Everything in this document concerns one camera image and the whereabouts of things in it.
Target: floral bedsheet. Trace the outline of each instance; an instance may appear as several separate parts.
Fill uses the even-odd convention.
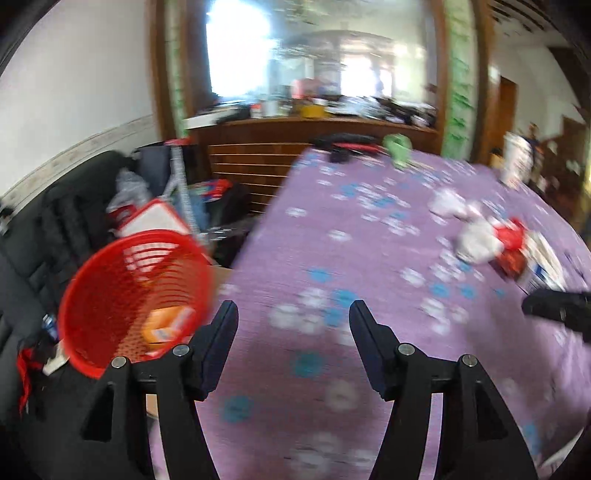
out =
[[[414,153],[432,169],[387,159],[330,164],[306,151],[251,234],[219,301],[239,329],[217,390],[197,404],[222,480],[369,477],[391,411],[367,380],[348,326],[355,299],[427,355],[475,354],[536,461],[568,441],[591,406],[589,348],[521,313],[521,290],[488,264],[453,255],[463,223],[432,215],[453,187],[489,213],[517,216],[555,249],[569,289],[588,289],[591,255],[538,196],[509,190],[486,167]],[[421,478],[433,478],[441,403],[433,402]],[[152,456],[163,475],[158,428]]]

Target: red plastic laundry basket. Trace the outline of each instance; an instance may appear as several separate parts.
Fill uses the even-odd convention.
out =
[[[72,365],[100,378],[111,359],[158,358],[201,326],[212,279],[201,247],[188,235],[149,230],[121,238],[93,255],[61,301],[58,329]],[[172,340],[150,352],[141,328],[155,309],[194,310]]]

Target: wooden door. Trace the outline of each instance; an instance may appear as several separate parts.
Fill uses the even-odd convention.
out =
[[[517,84],[505,77],[501,77],[499,85],[499,103],[496,111],[496,121],[493,123],[491,149],[505,145],[505,133],[513,130],[515,110],[517,108]]]

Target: silver bolt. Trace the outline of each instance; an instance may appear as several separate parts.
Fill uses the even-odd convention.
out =
[[[124,356],[116,356],[111,360],[111,366],[113,368],[121,368],[127,363],[127,359]]]
[[[189,346],[182,343],[181,345],[177,345],[173,348],[173,354],[176,356],[183,356],[187,355],[189,352]]]
[[[406,356],[410,356],[415,352],[414,347],[410,343],[401,343],[398,345],[398,351]]]
[[[469,367],[475,367],[478,365],[478,359],[474,355],[464,355],[462,357],[462,362]]]

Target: red cloth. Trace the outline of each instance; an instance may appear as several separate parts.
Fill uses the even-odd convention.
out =
[[[29,370],[41,370],[43,365],[33,360],[33,349],[24,348],[17,356],[18,373],[21,376],[22,395],[18,400],[18,411],[22,415],[22,411],[27,405],[29,395],[31,395],[31,379],[29,378]]]

